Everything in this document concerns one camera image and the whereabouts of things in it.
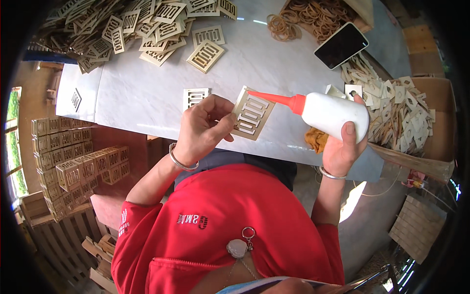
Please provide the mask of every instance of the fingernail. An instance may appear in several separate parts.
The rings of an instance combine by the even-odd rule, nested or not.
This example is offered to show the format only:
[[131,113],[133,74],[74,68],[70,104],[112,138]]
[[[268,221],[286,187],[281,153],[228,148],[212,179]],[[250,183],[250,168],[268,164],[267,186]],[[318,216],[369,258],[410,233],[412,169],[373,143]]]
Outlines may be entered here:
[[348,135],[352,135],[354,133],[355,128],[356,126],[354,125],[354,123],[352,121],[349,121],[346,125],[346,133]]

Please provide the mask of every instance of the white plastic bottle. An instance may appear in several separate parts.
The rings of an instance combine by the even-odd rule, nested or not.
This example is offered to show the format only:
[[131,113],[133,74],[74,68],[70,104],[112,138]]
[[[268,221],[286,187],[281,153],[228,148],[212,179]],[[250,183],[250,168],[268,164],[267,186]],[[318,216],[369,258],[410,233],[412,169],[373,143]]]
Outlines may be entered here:
[[357,143],[365,137],[369,127],[366,106],[347,99],[320,93],[292,97],[253,91],[248,91],[248,94],[289,106],[308,125],[341,141],[341,128],[345,122],[352,121],[356,125]]

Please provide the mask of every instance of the window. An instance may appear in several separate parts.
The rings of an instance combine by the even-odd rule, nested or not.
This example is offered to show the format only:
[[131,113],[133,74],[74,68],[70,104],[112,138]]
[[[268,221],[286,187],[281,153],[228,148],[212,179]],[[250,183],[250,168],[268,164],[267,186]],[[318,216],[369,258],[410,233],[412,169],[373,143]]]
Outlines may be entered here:
[[11,90],[8,102],[7,122],[5,124],[5,143],[7,145],[7,183],[15,199],[28,194],[21,165],[20,146],[18,144],[18,110],[21,87]]

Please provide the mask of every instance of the pile of rubber bands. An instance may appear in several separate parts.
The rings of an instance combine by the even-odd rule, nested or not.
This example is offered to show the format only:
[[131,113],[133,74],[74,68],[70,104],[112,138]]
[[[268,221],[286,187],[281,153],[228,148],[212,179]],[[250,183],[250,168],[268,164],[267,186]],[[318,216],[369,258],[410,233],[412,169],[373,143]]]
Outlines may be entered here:
[[292,0],[279,16],[268,16],[268,29],[276,40],[287,41],[300,38],[301,31],[294,24],[305,23],[321,43],[355,18],[356,12],[341,0]]

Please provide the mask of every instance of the floor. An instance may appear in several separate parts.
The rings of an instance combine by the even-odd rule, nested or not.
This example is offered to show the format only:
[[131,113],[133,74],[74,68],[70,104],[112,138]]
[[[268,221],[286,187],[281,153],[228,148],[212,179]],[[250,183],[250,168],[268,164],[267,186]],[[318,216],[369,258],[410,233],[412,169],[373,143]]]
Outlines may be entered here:
[[[367,183],[362,193],[376,195],[385,192],[397,178],[399,171],[398,179],[406,179],[409,170],[400,170],[399,166],[385,163],[381,180],[377,183]],[[317,175],[311,166],[298,164],[293,192],[309,215],[320,187],[317,181],[320,180],[321,176]],[[343,204],[353,188],[352,181],[346,181]],[[380,196],[362,195],[351,216],[339,224],[339,242],[346,282],[353,281],[356,273],[375,251],[387,247],[391,241],[388,231],[405,201],[407,190],[406,186],[396,181],[388,192]]]

